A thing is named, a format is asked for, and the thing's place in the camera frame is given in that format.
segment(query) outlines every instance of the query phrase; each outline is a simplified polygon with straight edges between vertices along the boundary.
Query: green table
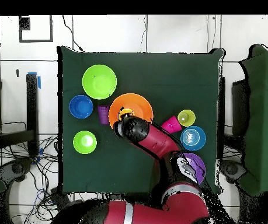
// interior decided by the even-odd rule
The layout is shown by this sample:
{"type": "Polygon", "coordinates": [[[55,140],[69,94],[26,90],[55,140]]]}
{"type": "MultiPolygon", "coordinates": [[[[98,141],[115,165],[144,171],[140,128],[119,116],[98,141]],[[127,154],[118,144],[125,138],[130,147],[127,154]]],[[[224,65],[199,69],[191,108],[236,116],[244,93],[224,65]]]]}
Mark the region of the green table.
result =
{"type": "MultiPolygon", "coordinates": [[[[205,146],[195,152],[206,164],[206,178],[214,193],[218,61],[223,49],[211,54],[78,53],[61,47],[63,191],[101,193],[148,193],[151,190],[153,159],[115,136],[109,125],[101,125],[97,105],[110,104],[124,93],[137,93],[151,104],[154,121],[161,125],[183,109],[196,114],[195,125],[206,132],[205,146]],[[69,101],[85,95],[83,73],[92,65],[114,70],[117,88],[106,100],[93,100],[93,112],[79,120],[69,112],[69,101]],[[94,133],[98,145],[91,154],[75,151],[72,140],[82,130],[94,133]]],[[[181,132],[175,133],[180,138],[181,132]]]]}

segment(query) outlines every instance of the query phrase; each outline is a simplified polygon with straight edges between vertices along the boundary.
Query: yellow-green cup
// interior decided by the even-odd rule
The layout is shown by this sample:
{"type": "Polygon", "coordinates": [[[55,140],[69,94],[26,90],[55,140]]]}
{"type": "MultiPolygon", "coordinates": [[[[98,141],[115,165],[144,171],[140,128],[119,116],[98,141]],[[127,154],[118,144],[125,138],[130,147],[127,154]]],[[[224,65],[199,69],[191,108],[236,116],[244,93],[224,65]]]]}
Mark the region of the yellow-green cup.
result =
{"type": "Polygon", "coordinates": [[[182,110],[177,116],[178,122],[185,127],[191,126],[196,120],[195,113],[191,110],[182,110]]]}

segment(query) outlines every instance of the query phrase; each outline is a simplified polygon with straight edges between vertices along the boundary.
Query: lime green bowl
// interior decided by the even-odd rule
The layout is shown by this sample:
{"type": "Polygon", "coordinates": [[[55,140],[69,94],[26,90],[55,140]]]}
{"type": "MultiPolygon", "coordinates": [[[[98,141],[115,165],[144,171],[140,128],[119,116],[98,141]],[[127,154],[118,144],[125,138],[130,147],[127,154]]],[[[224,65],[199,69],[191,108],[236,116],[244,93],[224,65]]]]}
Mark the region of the lime green bowl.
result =
{"type": "Polygon", "coordinates": [[[96,138],[90,131],[80,131],[74,137],[74,148],[83,155],[93,152],[96,148],[96,138]]]}
{"type": "Polygon", "coordinates": [[[97,64],[85,71],[82,85],[88,96],[96,100],[103,100],[115,91],[117,78],[114,71],[108,66],[97,64]]]}

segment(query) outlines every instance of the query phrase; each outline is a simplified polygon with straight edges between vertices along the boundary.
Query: blue bowl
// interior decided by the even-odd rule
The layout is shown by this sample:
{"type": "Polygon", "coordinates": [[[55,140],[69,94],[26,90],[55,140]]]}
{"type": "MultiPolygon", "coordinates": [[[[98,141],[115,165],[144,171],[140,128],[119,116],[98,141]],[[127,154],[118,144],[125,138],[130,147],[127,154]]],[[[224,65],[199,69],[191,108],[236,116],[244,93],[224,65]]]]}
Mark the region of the blue bowl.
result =
{"type": "Polygon", "coordinates": [[[203,129],[198,126],[189,126],[183,130],[180,141],[185,149],[197,151],[206,143],[206,134],[203,129]]]}
{"type": "Polygon", "coordinates": [[[77,95],[69,103],[69,111],[76,118],[87,118],[93,110],[93,104],[89,97],[77,95]]]}

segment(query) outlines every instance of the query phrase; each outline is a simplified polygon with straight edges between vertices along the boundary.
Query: cup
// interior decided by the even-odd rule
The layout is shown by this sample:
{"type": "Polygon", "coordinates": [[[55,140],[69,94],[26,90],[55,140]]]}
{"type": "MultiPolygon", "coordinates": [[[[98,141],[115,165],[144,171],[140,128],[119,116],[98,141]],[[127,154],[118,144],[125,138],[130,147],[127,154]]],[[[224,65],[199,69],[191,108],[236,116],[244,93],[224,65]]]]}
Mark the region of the cup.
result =
{"type": "Polygon", "coordinates": [[[109,124],[109,105],[98,106],[99,122],[101,124],[109,124]]]}
{"type": "Polygon", "coordinates": [[[168,131],[170,134],[182,130],[182,127],[180,126],[175,116],[172,116],[170,119],[164,122],[161,127],[168,131]]]}
{"type": "Polygon", "coordinates": [[[182,110],[177,115],[178,122],[185,127],[191,126],[196,120],[195,113],[191,110],[182,110]]]}

